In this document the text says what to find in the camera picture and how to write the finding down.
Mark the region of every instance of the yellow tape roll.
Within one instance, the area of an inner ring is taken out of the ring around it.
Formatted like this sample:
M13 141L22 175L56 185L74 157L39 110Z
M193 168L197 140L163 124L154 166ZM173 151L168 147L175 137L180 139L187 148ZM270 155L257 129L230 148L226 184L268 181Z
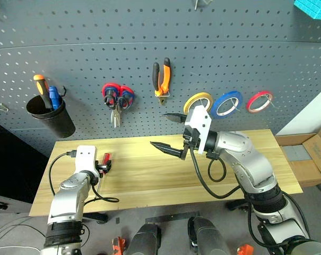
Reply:
M197 93L193 96L191 96L186 103L184 104L184 114L188 114L188 110L190 109L190 107L192 106L192 104L194 102L197 102L200 99L205 99L207 100L207 105L205 106L206 111L209 111L212 107L212 103L213 103L213 98L209 93L206 92L200 92Z

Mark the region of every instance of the pegboard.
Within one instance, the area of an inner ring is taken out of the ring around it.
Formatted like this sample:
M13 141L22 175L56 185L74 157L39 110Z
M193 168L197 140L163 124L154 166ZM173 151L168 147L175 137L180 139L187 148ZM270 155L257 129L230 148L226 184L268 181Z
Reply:
M152 65L169 57L171 97L154 97ZM67 88L66 108L76 126L57 139L25 105L37 94L32 77ZM130 86L134 106L113 129L103 104L106 82ZM212 122L215 130L270 128L277 133L321 91L321 21L292 1L214 1L194 11L191 1L0 1L0 125L47 156L56 140L178 134L164 119L183 112L201 91L216 100L238 90L240 111ZM274 106L250 114L248 99L274 93Z

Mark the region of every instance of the wooden table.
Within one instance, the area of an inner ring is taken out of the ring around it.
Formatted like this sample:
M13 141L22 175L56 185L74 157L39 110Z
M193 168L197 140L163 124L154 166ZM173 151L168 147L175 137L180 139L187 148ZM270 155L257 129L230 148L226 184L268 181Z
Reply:
M301 193L302 189L271 131L243 132L250 137L257 150L269 159L281 189L287 193ZM215 200L201 186L189 153L183 161L157 150L150 141L168 143L178 149L183 147L181 134L56 142L29 215L49 214L53 199L48 184L50 162L59 154L76 149L79 145L95 145L99 161L105 152L112 153L112 169L101 184L100 194L120 199L119 203L92 202L85 206L85 213ZM214 192L224 194L237 186L230 166L227 166L226 178L221 183L213 183L207 176L210 160L198 154L196 157L205 181ZM65 156L55 163L52 169L52 181L56 191L59 183L71 176L74 170L74 158ZM213 164L211 172L215 178L221 176L222 167L219 162ZM90 191L88 199L93 197L94 194ZM243 193L238 190L226 199L241 198L244 198Z

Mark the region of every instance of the tool holder cup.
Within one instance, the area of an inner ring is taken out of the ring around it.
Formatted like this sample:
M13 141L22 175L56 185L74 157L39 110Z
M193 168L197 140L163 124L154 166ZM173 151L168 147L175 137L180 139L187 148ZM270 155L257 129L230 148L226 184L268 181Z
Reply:
M40 96L36 96L29 100L26 110L33 118L43 123L59 138L70 137L75 132L75 126L63 100L56 110L50 111L45 108L43 99Z

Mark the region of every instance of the scissors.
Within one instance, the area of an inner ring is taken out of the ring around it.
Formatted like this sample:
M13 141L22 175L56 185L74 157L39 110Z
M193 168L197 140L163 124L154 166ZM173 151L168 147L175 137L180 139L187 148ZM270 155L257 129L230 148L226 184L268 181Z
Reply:
M120 86L116 83L106 83L101 90L103 101L111 112L111 123L114 128L120 126L120 114L123 110L133 105L134 92L128 86Z

